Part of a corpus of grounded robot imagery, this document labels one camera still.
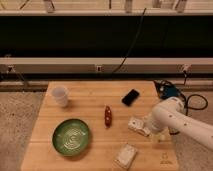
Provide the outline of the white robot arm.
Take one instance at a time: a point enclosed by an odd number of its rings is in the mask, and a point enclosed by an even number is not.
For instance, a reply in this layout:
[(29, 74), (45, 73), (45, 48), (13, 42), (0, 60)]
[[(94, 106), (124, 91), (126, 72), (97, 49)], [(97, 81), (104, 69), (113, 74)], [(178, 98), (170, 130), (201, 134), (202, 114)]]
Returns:
[(146, 126), (154, 134), (171, 127), (213, 150), (213, 125), (183, 115), (183, 109), (184, 104), (177, 97), (163, 100), (152, 108)]

